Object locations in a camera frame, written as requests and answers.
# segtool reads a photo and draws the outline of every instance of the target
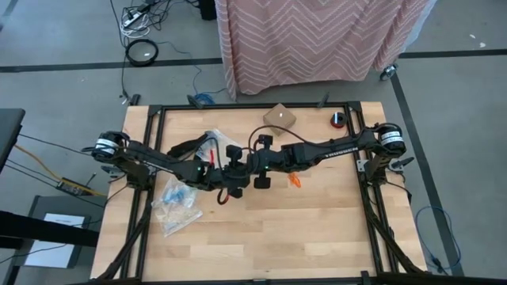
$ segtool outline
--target clear plastic bag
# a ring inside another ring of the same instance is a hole
[[[208,138],[215,138],[219,142],[220,147],[220,161],[222,162],[222,165],[226,165],[229,162],[229,158],[226,156],[226,147],[228,145],[235,145],[242,147],[234,140],[230,139],[226,135],[224,135],[221,131],[218,129],[214,129],[211,131],[206,131],[206,135],[208,135]],[[205,142],[199,150],[197,150],[196,155],[200,157],[205,162],[210,162],[211,158],[211,152],[210,150],[213,150],[215,153],[214,155],[214,161],[213,164],[215,165],[215,168],[219,167],[219,161],[218,161],[218,155],[216,155],[216,144],[214,140],[208,140]]]
[[[171,177],[162,196],[151,203],[164,237],[184,228],[203,215],[203,212],[195,206],[197,191],[196,188]]]

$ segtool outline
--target wooden tabletop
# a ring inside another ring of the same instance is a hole
[[[367,126],[385,122],[379,102],[363,102],[362,107]],[[169,111],[161,152],[214,128],[246,146],[250,132],[263,125],[262,116],[267,111]],[[332,114],[341,111],[339,108],[291,108],[290,111],[297,118],[291,130],[307,140],[321,142],[346,135],[345,129],[337,130],[329,124]],[[123,131],[142,142],[146,121],[147,107],[130,107]],[[157,123],[155,119],[152,147]],[[296,142],[287,133],[275,136],[272,149],[279,150],[282,144]],[[158,174],[155,199],[170,176]],[[254,189],[250,185],[243,198],[230,199],[224,206],[216,202],[217,191],[199,192],[197,206],[203,216],[169,237],[163,236],[158,220],[152,215],[143,280],[351,277],[359,276],[363,270],[374,276],[353,156],[325,160],[298,176],[301,188],[291,186],[287,174],[269,173],[270,189]],[[402,185],[401,177],[393,173],[388,173],[388,180]],[[109,195],[124,184],[124,180],[114,183]],[[396,241],[417,266],[425,269],[406,193],[389,184],[381,188]],[[133,190],[125,189],[105,209],[92,277],[107,268],[125,241],[132,196]],[[388,268],[383,242],[378,237],[383,264]],[[136,245],[132,251],[131,273],[135,271],[137,249]]]

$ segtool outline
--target black floor line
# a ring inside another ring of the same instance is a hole
[[[212,59],[167,59],[158,60],[150,67],[175,67],[175,66],[194,66],[222,64],[221,58]],[[121,68],[123,62],[117,63],[76,63],[76,64],[48,64],[34,66],[0,66],[0,73],[19,73],[19,72],[35,72],[35,71],[62,71],[62,70],[100,70]]]
[[[412,118],[412,113],[410,112],[409,105],[406,101],[405,94],[397,74],[391,78],[391,84],[393,85],[396,99],[398,100],[399,107],[402,111],[403,120],[405,121],[406,129],[409,133],[410,141],[412,142],[412,147],[414,148],[417,163],[421,169],[422,180],[428,193],[429,204],[434,207],[442,208],[442,203],[440,201],[440,197],[438,196],[438,191],[436,190],[435,181],[433,180],[433,175],[431,174],[431,169],[429,168],[428,159],[426,158],[426,154],[422,148],[421,140],[419,139],[419,134],[417,133],[414,119]],[[454,242],[452,240],[447,219],[440,211],[433,210],[433,215],[435,217],[436,226],[438,227],[438,232],[440,233],[440,238],[444,244],[444,250],[447,255],[448,262],[454,264],[456,260],[458,260],[458,253],[456,252],[456,247],[454,246]],[[461,264],[457,264],[454,268],[452,268],[452,274],[454,276],[464,276]]]
[[[478,50],[478,51],[422,51],[405,52],[399,55],[400,59],[437,59],[468,56],[507,55],[507,49]]]
[[[3,12],[2,17],[8,17],[14,11],[14,7],[16,7],[17,0],[10,0],[9,5],[6,10]]]
[[[11,0],[9,7],[5,13],[12,12],[17,0]],[[481,51],[423,51],[423,52],[406,52],[402,53],[400,59],[435,59],[435,58],[451,58],[451,57],[468,57],[468,56],[492,56],[507,55],[507,49],[497,50],[481,50]],[[222,64],[222,58],[210,59],[166,59],[158,60],[151,67],[176,67],[176,66],[192,66],[192,65],[208,65]],[[36,72],[36,71],[62,71],[62,70],[100,70],[121,68],[122,62],[115,63],[76,63],[76,64],[47,64],[33,66],[0,66],[0,73],[19,73],[19,72]]]

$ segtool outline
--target gray concrete floor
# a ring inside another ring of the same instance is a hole
[[[129,2],[115,0],[120,10]],[[9,0],[0,0],[0,12]],[[452,51],[505,48],[507,26],[503,0],[440,0],[425,23],[419,39],[408,51]],[[0,32],[0,66],[66,63],[109,63],[123,59],[116,27],[107,1],[19,0]],[[220,57],[215,22],[202,21],[198,11],[186,4],[175,5],[156,41],[170,40],[194,58]],[[167,44],[160,46],[160,59],[184,59]],[[501,182],[503,108],[507,105],[504,76],[507,58],[470,57],[452,59],[403,59],[398,72],[414,123],[419,132],[444,208],[452,216],[456,238],[463,252],[467,276],[507,278],[507,215]],[[202,66],[199,90],[224,87],[221,65]],[[192,66],[127,69],[129,93],[143,95],[141,104],[185,104],[193,93]],[[382,101],[387,119],[405,128],[394,90],[371,72],[364,82],[319,82],[266,90],[243,96],[238,102],[318,101],[330,92],[332,101]],[[120,104],[120,69],[45,71],[0,74],[3,108],[24,108],[22,130],[26,135],[74,148],[89,146],[104,130],[121,128],[125,107]],[[219,103],[232,103],[225,93]],[[41,145],[27,139],[20,144],[39,154],[65,177],[107,190],[107,176],[87,157]],[[409,141],[409,153],[414,155]],[[14,151],[10,157],[29,167],[36,164]],[[429,204],[416,163],[406,170],[407,188],[414,194],[415,212]],[[34,195],[57,196],[54,189],[23,177],[11,169],[0,175],[0,209],[26,215]],[[431,215],[421,219],[421,232],[433,253],[446,264],[440,236]],[[12,254],[0,250],[0,260]],[[70,270],[22,268],[17,284],[47,284],[84,281],[90,273],[91,255]],[[3,278],[8,263],[0,264]]]

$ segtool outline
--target chevron pattern fabric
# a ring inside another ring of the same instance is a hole
[[[401,52],[428,0],[215,0],[227,88],[361,81]]]

